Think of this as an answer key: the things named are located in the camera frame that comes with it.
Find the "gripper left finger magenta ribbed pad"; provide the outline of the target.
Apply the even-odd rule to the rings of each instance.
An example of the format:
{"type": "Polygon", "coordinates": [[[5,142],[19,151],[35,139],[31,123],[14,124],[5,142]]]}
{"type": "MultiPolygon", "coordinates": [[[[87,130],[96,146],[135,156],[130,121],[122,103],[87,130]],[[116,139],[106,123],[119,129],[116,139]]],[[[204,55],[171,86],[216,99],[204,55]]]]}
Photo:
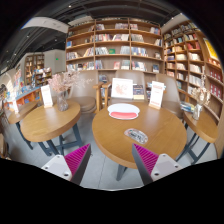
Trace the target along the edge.
{"type": "Polygon", "coordinates": [[[79,185],[91,155],[91,145],[84,145],[66,156],[56,155],[42,169],[79,185]]]}

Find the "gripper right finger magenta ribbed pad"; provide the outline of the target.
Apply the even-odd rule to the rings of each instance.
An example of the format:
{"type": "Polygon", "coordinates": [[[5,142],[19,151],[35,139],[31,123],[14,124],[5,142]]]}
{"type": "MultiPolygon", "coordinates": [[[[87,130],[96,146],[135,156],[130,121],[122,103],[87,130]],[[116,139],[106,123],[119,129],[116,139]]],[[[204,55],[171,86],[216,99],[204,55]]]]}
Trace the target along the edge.
{"type": "Polygon", "coordinates": [[[135,143],[132,144],[132,155],[144,185],[182,169],[182,166],[169,155],[158,155],[135,143]]]}

